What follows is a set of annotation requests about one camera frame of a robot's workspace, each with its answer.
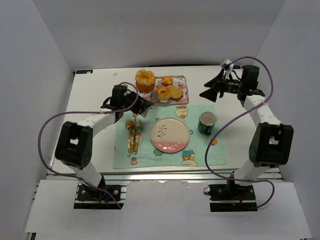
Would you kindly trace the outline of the brown bread slice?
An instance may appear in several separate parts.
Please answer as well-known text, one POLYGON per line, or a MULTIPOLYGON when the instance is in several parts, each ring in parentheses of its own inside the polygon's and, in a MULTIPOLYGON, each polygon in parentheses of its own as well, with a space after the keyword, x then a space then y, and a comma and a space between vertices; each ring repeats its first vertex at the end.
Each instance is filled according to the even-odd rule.
POLYGON ((171 90, 171 100, 178 101, 183 97, 184 92, 179 87, 174 85, 168 85, 167 87, 171 90))

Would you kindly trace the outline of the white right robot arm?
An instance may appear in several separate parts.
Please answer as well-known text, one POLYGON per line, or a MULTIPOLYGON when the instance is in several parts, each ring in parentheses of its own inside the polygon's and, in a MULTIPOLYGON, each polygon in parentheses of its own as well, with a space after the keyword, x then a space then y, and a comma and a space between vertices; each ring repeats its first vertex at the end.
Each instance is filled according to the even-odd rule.
POLYGON ((253 120, 256 130, 248 160, 227 178, 229 184, 247 187, 264 172, 288 162, 294 129, 275 117, 267 104, 269 98, 258 89, 259 67, 243 66, 240 79, 232 78, 232 71, 232 64, 224 63, 219 74, 204 84, 206 90, 200 97, 215 102, 225 93, 235 94, 253 120))

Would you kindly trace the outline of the glazed ring donut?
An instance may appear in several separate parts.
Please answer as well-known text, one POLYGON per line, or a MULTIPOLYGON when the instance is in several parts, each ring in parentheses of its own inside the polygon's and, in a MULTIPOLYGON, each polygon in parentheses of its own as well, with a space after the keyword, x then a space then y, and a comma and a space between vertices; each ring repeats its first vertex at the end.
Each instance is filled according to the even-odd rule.
POLYGON ((155 92, 159 101, 167 101, 172 96, 172 90, 167 86, 158 87, 155 92))

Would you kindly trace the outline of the silver metal tongs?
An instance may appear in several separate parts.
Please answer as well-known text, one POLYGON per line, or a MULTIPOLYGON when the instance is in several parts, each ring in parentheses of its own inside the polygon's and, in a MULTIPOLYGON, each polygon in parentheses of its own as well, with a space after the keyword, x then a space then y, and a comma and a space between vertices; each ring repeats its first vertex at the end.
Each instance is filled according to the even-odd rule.
POLYGON ((151 95, 150 95, 150 100, 151 102, 153 102, 153 105, 155 104, 155 102, 157 101, 157 98, 158 98, 158 93, 155 92, 155 91, 152 91, 151 92, 151 95))

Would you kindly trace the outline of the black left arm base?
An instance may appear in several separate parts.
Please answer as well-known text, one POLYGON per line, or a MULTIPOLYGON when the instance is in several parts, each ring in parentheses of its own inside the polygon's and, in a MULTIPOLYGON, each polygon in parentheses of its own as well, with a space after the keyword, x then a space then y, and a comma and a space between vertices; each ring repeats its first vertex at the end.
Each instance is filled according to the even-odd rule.
POLYGON ((110 194, 80 183, 76 190, 73 208, 78 210, 120 210, 116 202, 123 207, 126 198, 126 186, 103 183, 102 187, 110 194))

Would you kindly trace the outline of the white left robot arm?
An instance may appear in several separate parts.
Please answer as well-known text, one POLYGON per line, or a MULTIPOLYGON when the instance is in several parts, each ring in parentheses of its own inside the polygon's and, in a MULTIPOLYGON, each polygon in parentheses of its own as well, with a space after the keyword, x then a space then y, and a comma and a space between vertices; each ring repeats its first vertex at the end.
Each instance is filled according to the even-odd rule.
POLYGON ((112 95, 100 107, 101 110, 107 109, 106 113, 100 111, 79 122, 63 123, 54 157, 72 169, 86 186, 102 189, 104 177, 91 163, 95 135, 117 123, 125 112, 141 115, 148 112, 153 104, 129 90, 124 83, 115 85, 112 95))

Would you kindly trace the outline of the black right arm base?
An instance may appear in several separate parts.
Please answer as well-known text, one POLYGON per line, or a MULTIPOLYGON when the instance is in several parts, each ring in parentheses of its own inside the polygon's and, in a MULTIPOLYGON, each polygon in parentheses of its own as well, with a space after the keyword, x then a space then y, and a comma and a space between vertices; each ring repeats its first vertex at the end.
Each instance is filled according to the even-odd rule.
POLYGON ((210 184, 203 189, 209 196, 210 211, 213 213, 256 212, 256 195, 252 185, 210 184))

